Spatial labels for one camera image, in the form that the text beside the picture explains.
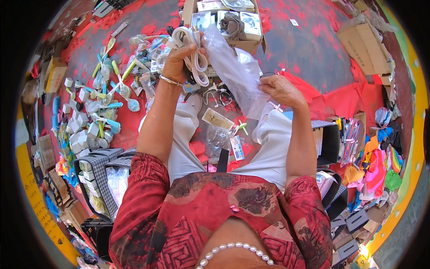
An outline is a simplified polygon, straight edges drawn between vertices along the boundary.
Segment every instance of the red patterned blouse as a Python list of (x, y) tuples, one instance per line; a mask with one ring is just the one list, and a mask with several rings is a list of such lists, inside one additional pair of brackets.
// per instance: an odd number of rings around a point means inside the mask
[[(117, 268), (193, 268), (210, 233), (230, 216), (246, 221), (286, 268), (330, 268), (330, 221), (315, 179), (295, 179), (285, 195), (257, 176), (191, 173), (169, 186), (166, 167), (137, 153), (109, 240)], [(210, 212), (198, 210), (207, 208)], [(230, 205), (241, 210), (234, 212)]]

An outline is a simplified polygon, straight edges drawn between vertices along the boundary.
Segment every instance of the charging cable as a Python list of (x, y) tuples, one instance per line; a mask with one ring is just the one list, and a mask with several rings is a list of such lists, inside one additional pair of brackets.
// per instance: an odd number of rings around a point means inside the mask
[[(200, 48), (200, 32), (194, 26), (191, 26), (191, 28), (184, 26), (176, 28), (172, 33), (172, 39), (178, 48), (191, 43), (196, 43), (197, 47)], [(204, 71), (208, 68), (208, 60), (200, 53), (199, 49), (190, 56), (185, 57), (184, 62), (188, 70), (193, 73), (194, 80), (199, 85), (207, 87), (209, 78)]]

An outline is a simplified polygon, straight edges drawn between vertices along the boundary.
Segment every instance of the woman's left hand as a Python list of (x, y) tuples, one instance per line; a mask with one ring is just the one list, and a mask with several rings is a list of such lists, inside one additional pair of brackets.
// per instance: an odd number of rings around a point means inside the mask
[[(183, 59), (197, 50), (197, 44), (192, 43), (186, 45), (180, 49), (172, 49), (167, 57), (166, 63), (163, 67), (163, 76), (179, 83), (185, 83), (187, 81), (187, 77), (184, 74), (184, 61)], [(206, 49), (201, 47), (200, 53), (205, 55), (206, 57)]]

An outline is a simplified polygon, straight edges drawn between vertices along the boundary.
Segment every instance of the white plastic bag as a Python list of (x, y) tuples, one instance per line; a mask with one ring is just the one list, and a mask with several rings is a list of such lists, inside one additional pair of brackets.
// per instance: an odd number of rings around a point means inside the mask
[(236, 49), (239, 55), (236, 57), (234, 50), (227, 44), (215, 24), (206, 29), (205, 40), (212, 67), (233, 94), (243, 115), (259, 120), (270, 96), (258, 89), (260, 84), (258, 61), (241, 49)]

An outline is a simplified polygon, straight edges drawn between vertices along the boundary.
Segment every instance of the woman's right hand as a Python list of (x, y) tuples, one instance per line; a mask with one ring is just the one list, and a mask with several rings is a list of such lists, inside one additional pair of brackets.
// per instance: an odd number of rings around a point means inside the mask
[(262, 77), (261, 85), (258, 88), (268, 93), (276, 102), (281, 105), (297, 108), (304, 104), (307, 105), (303, 94), (289, 82), (285, 77), (273, 75)]

